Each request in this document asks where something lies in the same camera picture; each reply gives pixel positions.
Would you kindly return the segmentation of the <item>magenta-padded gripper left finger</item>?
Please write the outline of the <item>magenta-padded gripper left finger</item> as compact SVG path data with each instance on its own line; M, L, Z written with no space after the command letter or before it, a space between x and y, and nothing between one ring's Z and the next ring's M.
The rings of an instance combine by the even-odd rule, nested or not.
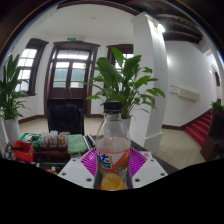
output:
M80 158L72 158L58 176L84 188L98 189L100 174L96 149L91 149Z

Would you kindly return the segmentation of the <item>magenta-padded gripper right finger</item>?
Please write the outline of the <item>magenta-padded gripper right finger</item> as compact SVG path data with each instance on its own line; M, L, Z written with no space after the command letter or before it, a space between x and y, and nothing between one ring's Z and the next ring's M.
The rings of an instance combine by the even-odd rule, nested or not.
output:
M130 148L127 187L135 189L143 187L167 176L167 172L150 152Z

